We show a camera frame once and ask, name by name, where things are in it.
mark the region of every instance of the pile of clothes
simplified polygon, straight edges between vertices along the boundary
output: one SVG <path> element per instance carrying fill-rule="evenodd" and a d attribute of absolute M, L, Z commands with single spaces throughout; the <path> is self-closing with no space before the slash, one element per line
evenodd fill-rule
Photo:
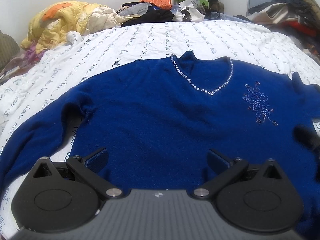
<path fill-rule="evenodd" d="M 315 0 L 272 0 L 248 12 L 249 20 L 289 36 L 320 65 L 320 7 Z"/>
<path fill-rule="evenodd" d="M 30 23 L 27 37 L 21 47 L 25 50 L 35 43 L 35 52 L 53 49 L 67 42 L 69 31 L 81 35 L 99 32 L 120 26 L 124 22 L 140 17 L 139 14 L 120 16 L 108 6 L 97 3 L 67 1 L 55 3 L 35 15 Z"/>
<path fill-rule="evenodd" d="M 224 13 L 224 4 L 219 2 L 219 0 L 207 0 L 209 2 L 209 7 L 212 10 L 216 10 L 220 13 Z"/>
<path fill-rule="evenodd" d="M 143 1 L 124 3 L 116 13 L 119 16 L 127 16 L 130 14 L 139 15 L 139 18 L 130 19 L 123 23 L 121 25 L 122 27 L 140 23 L 172 22 L 174 16 L 170 10 L 162 9 L 152 2 Z"/>

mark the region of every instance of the bed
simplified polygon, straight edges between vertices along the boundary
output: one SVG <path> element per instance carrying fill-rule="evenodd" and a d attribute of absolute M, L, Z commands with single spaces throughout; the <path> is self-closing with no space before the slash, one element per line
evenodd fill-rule
<path fill-rule="evenodd" d="M 66 45 L 47 51 L 28 73 L 0 86 L 0 153 L 19 125 L 70 88 L 135 60 L 180 57 L 191 50 L 198 59 L 228 56 L 289 76 L 298 72 L 303 83 L 320 85 L 319 66 L 290 38 L 255 24 L 225 20 L 139 24 L 88 36 L 69 32 L 67 40 Z M 52 161 L 68 158 L 80 122 L 80 117 L 70 118 L 65 142 Z M 320 134 L 320 123 L 315 120 L 314 126 Z M 18 230 L 11 201 L 25 176 L 3 193 L 0 234 L 6 239 Z"/>

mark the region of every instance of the sweater neckline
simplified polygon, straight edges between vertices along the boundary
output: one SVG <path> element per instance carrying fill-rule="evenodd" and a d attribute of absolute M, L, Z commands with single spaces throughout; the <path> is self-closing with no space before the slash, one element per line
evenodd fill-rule
<path fill-rule="evenodd" d="M 194 61 L 200 61 L 199 59 L 197 59 L 194 56 L 193 52 L 190 52 L 190 53 L 192 53 Z M 194 84 L 194 82 L 192 81 L 192 77 L 190 75 L 190 72 L 185 71 L 183 69 L 183 66 L 180 64 L 180 59 L 176 55 L 170 56 L 170 60 L 171 60 L 173 67 L 176 69 L 178 74 L 186 80 L 186 82 L 189 82 L 189 84 L 191 85 L 191 87 L 193 87 L 193 89 L 198 90 L 199 92 L 207 93 L 208 95 L 211 95 L 211 96 L 213 96 L 215 93 L 219 92 L 221 89 L 226 87 L 229 84 L 229 82 L 233 76 L 233 62 L 232 62 L 232 60 L 229 57 L 221 57 L 216 60 L 219 60 L 219 59 L 227 60 L 228 66 L 229 66 L 229 76 L 227 76 L 225 79 L 223 79 L 225 81 L 224 83 L 221 83 L 220 85 L 218 85 L 214 89 L 209 89 L 209 88 L 204 88 L 202 86 L 198 86 L 198 85 Z"/>

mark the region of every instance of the beaded embellishment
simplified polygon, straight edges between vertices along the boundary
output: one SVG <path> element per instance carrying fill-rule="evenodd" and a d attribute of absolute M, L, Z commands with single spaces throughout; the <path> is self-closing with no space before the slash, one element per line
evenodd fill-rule
<path fill-rule="evenodd" d="M 208 93 L 209 95 L 213 96 L 216 92 L 220 91 L 222 88 L 224 88 L 226 85 L 228 85 L 232 75 L 233 75 L 233 63 L 231 61 L 231 59 L 229 58 L 229 61 L 230 61 L 230 66 L 231 66 L 231 71 L 230 71 L 230 75 L 228 76 L 226 82 L 224 82 L 221 86 L 217 87 L 216 89 L 214 89 L 213 91 L 209 91 L 209 90 L 206 90 L 206 89 L 201 89 L 200 87 L 197 87 L 192 81 L 190 78 L 188 78 L 188 76 L 186 76 L 184 73 L 182 73 L 182 71 L 178 68 L 177 66 L 177 63 L 174 61 L 173 59 L 173 56 L 170 56 L 170 59 L 174 65 L 174 67 L 176 68 L 176 71 L 184 78 L 187 79 L 187 81 L 189 82 L 189 84 L 196 90 L 199 90 L 201 92 L 204 92 L 204 93 Z"/>
<path fill-rule="evenodd" d="M 265 93 L 259 91 L 260 82 L 256 82 L 255 88 L 245 85 L 247 94 L 244 94 L 243 100 L 248 102 L 252 106 L 248 106 L 248 110 L 256 112 L 256 122 L 258 124 L 264 123 L 266 120 L 270 120 L 269 116 L 273 112 L 273 109 L 269 109 L 268 97 Z M 278 126 L 276 121 L 272 121 L 274 126 Z"/>

